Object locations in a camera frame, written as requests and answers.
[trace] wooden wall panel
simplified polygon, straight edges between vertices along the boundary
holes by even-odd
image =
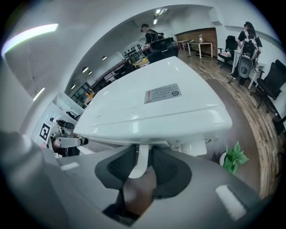
[[[185,40],[195,40],[198,42],[199,35],[202,35],[202,39],[204,42],[212,42],[213,43],[213,56],[218,56],[218,41],[216,37],[215,28],[206,28],[199,30],[191,30],[181,34],[176,34],[177,41],[185,41]],[[198,51],[198,45],[191,45],[193,50]],[[203,53],[211,54],[210,45],[201,45],[201,51]]]

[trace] black shirt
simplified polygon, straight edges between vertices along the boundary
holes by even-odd
[[[262,47],[262,44],[261,44],[261,41],[260,41],[260,39],[259,39],[259,37],[258,36],[256,36],[256,34],[255,34],[255,42],[256,42],[256,44],[257,44],[257,47]],[[240,35],[239,35],[239,37],[238,37],[238,39],[240,40],[240,41],[243,41],[244,39],[246,39],[247,37],[246,37],[246,35],[245,35],[245,32],[244,31],[241,31],[241,33],[240,33]]]
[[[149,29],[148,32],[145,34],[145,38],[146,38],[147,44],[159,40],[157,32],[155,30],[151,30],[151,29]]]

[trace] potted plant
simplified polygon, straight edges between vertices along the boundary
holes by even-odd
[[[244,152],[240,150],[239,142],[237,142],[232,150],[227,147],[227,151],[222,154],[219,163],[227,171],[235,174],[238,164],[244,164],[249,160],[243,153]]]

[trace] table leg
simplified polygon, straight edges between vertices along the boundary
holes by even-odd
[[[187,43],[188,44],[188,48],[189,48],[189,43]],[[190,50],[190,48],[189,48],[189,55],[191,56],[191,50]]]
[[[231,71],[231,73],[234,72],[234,69],[235,69],[235,67],[236,67],[236,58],[237,58],[237,53],[234,52],[233,65],[232,65],[232,71]]]
[[[213,43],[210,44],[211,57],[213,57]]]
[[[254,74],[253,74],[253,77],[252,77],[252,79],[251,79],[251,82],[250,82],[250,84],[249,84],[248,89],[251,88],[251,86],[252,86],[253,82],[255,81],[256,77],[257,77],[257,73],[254,73]]]
[[[201,52],[201,44],[198,45],[198,50],[200,52],[200,59],[202,58],[202,52]]]

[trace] chair armrest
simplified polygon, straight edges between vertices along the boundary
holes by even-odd
[[[264,73],[264,71],[262,71],[260,68],[258,69],[260,71],[260,76],[259,78],[261,78],[262,74]]]

